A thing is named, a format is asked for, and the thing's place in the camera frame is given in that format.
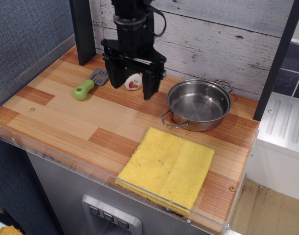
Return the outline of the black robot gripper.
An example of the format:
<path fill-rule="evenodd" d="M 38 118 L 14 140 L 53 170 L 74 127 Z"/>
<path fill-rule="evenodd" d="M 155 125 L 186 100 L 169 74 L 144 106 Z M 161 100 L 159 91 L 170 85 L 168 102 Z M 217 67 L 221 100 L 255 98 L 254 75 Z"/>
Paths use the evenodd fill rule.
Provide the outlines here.
<path fill-rule="evenodd" d="M 122 86 L 127 72 L 143 74 L 143 95 L 149 100 L 158 90 L 165 76 L 166 57 L 154 49 L 154 21 L 115 21 L 117 39 L 103 39 L 105 67 L 111 85 Z"/>

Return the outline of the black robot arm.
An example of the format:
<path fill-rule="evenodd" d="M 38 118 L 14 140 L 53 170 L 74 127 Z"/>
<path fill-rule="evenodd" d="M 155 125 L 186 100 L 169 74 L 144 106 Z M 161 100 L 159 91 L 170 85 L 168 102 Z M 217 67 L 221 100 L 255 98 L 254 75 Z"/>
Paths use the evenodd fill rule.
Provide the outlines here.
<path fill-rule="evenodd" d="M 129 76 L 142 75 L 143 95 L 148 100 L 165 78 L 166 57 L 154 49 L 154 14 L 162 13 L 149 0 L 114 0 L 117 40 L 103 39 L 103 59 L 111 85 L 119 88 Z"/>

